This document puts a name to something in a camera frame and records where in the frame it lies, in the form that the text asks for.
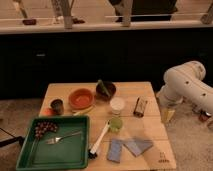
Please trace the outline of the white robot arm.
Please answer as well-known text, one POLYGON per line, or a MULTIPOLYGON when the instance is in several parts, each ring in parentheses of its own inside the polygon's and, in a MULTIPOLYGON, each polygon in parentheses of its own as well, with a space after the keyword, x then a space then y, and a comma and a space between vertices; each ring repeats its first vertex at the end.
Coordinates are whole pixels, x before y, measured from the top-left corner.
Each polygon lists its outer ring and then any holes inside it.
POLYGON ((164 85, 157 93, 163 123, 172 118, 183 99, 195 105, 201 122, 213 116, 213 87, 203 82, 205 75, 205 67, 199 61, 174 66, 164 73, 164 85))

